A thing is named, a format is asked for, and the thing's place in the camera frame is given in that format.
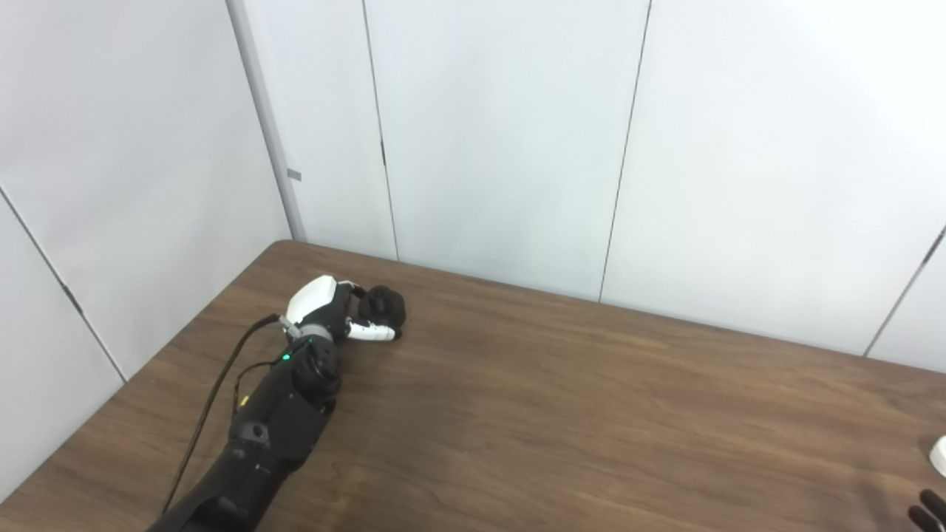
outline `robotic hand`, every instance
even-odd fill
[[[360,299],[358,317],[348,315],[352,296]],[[222,454],[148,532],[255,530],[335,409],[341,387],[335,343],[396,340],[406,318],[404,299],[384,286],[365,291],[328,275],[305,285],[279,318],[289,346],[234,413]]]
[[[920,502],[926,509],[916,505],[910,506],[907,511],[910,521],[923,532],[942,532],[943,526],[940,523],[946,523],[946,501],[931,489],[924,489],[920,492]]]

